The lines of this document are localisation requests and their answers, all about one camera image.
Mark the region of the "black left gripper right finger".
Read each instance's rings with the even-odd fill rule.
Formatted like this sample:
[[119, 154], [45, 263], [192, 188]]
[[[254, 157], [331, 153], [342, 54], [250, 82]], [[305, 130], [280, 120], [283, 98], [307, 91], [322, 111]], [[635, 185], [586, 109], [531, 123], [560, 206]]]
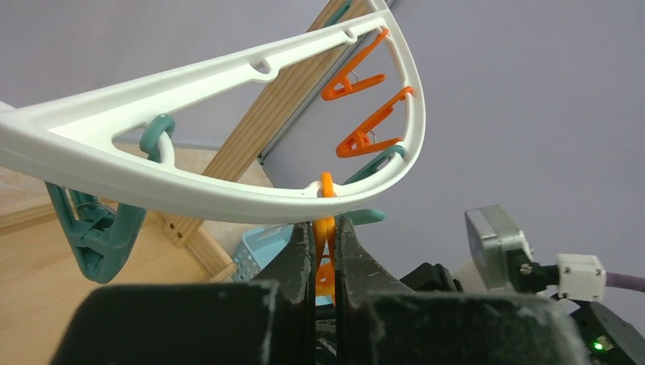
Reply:
[[574, 321], [544, 297], [417, 292], [342, 217], [335, 243], [340, 364], [587, 364]]

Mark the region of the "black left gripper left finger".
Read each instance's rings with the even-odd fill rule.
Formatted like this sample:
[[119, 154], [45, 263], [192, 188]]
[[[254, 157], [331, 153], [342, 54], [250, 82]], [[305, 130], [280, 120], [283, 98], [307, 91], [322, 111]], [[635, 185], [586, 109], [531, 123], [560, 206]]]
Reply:
[[54, 364], [312, 364], [312, 227], [246, 283], [110, 285], [78, 307]]

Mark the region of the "orange front clothes clip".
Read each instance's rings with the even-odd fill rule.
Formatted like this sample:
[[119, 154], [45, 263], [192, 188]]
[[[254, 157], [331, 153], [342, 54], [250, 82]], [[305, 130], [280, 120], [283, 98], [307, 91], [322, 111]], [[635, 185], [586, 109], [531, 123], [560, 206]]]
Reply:
[[335, 304], [335, 217], [317, 219], [312, 228], [316, 249], [315, 295], [330, 297]]

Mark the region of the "light blue plastic basket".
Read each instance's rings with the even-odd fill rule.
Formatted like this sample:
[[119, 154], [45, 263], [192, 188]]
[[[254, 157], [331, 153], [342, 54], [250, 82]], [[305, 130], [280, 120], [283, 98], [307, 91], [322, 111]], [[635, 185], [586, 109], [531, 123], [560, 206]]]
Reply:
[[292, 224], [261, 226], [244, 232], [237, 244], [233, 261], [237, 270], [234, 282], [247, 282], [257, 276], [288, 244]]

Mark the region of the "wooden hanger stand frame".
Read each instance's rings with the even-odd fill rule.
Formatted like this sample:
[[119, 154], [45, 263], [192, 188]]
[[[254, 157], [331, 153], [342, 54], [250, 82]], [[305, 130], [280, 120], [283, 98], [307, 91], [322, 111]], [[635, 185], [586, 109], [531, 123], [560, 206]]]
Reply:
[[[180, 166], [252, 182], [259, 174], [256, 159], [348, 50], [340, 46], [286, 68], [261, 92], [218, 151], [180, 149]], [[229, 278], [236, 266], [209, 226], [207, 221], [150, 211], [116, 282]], [[47, 364], [72, 313], [95, 288], [78, 272], [44, 185], [2, 169], [1, 362]]]

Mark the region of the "white round clip hanger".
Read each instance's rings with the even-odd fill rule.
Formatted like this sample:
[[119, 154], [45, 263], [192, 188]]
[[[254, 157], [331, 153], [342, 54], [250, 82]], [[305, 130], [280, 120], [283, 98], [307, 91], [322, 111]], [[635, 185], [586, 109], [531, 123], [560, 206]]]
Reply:
[[[406, 39], [384, 1], [367, 14], [284, 40], [58, 100], [1, 107], [1, 164], [19, 173], [112, 200], [185, 217], [283, 224], [332, 217], [371, 200], [414, 166], [424, 143], [421, 79]], [[340, 157], [389, 146], [405, 154], [373, 175], [343, 185], [329, 177], [302, 189], [239, 182], [278, 127], [278, 108], [294, 98], [298, 76], [314, 83], [313, 66], [332, 49], [376, 34], [386, 45], [400, 91], [339, 146]], [[203, 173], [181, 170], [169, 132], [171, 116], [247, 83], [267, 90]]]

